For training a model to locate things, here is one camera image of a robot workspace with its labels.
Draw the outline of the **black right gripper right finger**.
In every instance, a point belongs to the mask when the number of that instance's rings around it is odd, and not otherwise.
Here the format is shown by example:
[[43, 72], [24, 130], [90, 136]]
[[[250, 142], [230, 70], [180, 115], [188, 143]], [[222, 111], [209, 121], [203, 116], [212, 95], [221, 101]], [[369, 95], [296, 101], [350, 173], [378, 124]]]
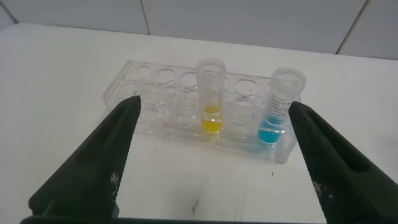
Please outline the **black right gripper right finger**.
[[309, 106], [289, 116], [327, 223], [397, 223], [397, 184]]

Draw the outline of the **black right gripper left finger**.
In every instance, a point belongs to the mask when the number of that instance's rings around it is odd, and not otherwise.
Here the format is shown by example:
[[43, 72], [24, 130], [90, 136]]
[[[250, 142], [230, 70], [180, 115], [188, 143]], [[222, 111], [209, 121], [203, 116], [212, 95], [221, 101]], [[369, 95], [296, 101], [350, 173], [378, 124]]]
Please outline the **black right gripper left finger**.
[[29, 199], [33, 215], [114, 218], [141, 99], [122, 100]]

